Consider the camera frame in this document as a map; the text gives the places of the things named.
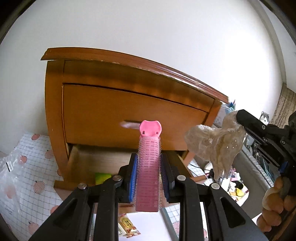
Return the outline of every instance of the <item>white wall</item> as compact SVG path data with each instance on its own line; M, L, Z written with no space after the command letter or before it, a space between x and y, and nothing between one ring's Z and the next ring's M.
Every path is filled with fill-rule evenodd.
M277 16L271 12L266 6L262 4L264 10L266 11L274 30L279 39L281 50L284 57L285 69L286 69L286 79L287 87L296 92L296 46L290 37L289 33L277 18Z
M114 50L166 64L273 114L281 74L269 35L247 0L37 0L0 45L0 150L25 131L46 134L41 56L50 47Z
M274 29L274 26L272 25L272 22L270 21L269 16L266 13L267 9L265 5L260 1L260 0L248 0L249 3L252 5L252 7L255 9L257 14L259 15L262 23L264 24L269 37L271 39L271 42L273 44L276 57L278 60L279 68L281 71L281 79L284 83L287 82L286 80L286 68L285 68L285 63L284 63L284 57L283 57L283 52L281 50L281 45L279 43L279 38L276 34L276 31Z

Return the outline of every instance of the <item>green object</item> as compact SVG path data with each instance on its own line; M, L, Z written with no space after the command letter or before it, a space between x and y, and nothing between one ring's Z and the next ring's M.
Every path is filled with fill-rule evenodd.
M96 173L96 185L102 184L108 178L112 177L110 173Z

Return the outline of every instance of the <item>yellow package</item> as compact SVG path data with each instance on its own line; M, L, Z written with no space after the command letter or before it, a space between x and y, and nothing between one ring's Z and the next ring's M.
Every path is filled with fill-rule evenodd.
M122 214L118 217L119 224L123 227L126 231L126 237L130 238L136 235L141 234L137 228L133 225L133 223L129 220L126 214Z
M235 189L235 192L237 193L237 196L242 197L244 195L244 192L238 188Z

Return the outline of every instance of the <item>plastic packaging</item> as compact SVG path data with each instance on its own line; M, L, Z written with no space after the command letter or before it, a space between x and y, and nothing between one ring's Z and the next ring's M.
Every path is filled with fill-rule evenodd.
M19 181L24 162L17 151L12 151L8 156L0 159L0 198L13 202L14 210L18 213L20 209Z
M220 129L198 125L185 134L188 150L212 163L215 180L223 172L228 175L235 156L242 149L246 132L237 123L236 114L237 111L227 114Z

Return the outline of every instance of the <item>blue gripper pad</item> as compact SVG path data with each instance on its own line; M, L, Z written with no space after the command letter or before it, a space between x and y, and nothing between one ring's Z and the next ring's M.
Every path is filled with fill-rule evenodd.
M163 183L163 192L165 194L165 198L168 201L168 199L169 199L169 182L168 182L168 177L167 177L166 171L165 171L163 155L160 156L160 173L161 173L161 181Z
M137 165L138 165L138 155L135 155L135 159L133 162L133 170L131 172L131 179L130 179L130 188L129 188L129 201L132 202L135 196L136 190L136 180L137 180Z

